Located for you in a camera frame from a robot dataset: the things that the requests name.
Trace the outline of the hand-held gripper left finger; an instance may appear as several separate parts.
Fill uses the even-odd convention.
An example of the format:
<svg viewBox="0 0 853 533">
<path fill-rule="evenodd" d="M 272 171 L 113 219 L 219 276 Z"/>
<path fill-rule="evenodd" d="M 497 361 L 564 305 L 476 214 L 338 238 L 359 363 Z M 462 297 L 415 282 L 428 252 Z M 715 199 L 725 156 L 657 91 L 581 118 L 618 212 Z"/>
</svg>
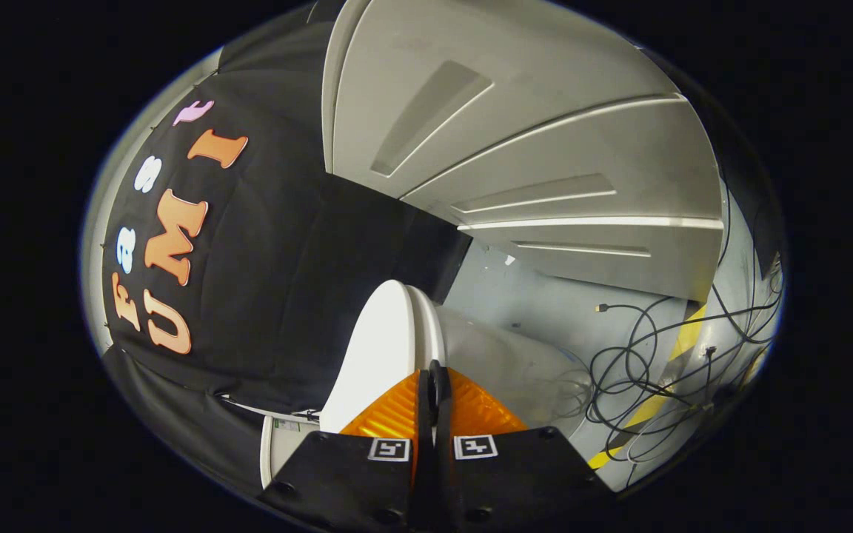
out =
<svg viewBox="0 0 853 533">
<path fill-rule="evenodd" d="M 424 530 L 436 502 L 435 385 L 417 370 L 341 431 L 308 435 L 260 501 L 317 530 Z"/>
</svg>

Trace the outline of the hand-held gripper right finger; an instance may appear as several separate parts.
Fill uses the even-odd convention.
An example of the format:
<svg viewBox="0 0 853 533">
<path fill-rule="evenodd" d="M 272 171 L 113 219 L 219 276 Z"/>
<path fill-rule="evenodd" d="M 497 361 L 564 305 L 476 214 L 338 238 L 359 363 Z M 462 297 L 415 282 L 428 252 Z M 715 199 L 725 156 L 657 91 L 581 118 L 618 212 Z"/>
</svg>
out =
<svg viewBox="0 0 853 533">
<path fill-rule="evenodd" d="M 493 428 L 494 398 L 434 366 L 435 454 L 447 530 L 556 530 L 609 505 L 615 493 L 552 426 Z"/>
</svg>

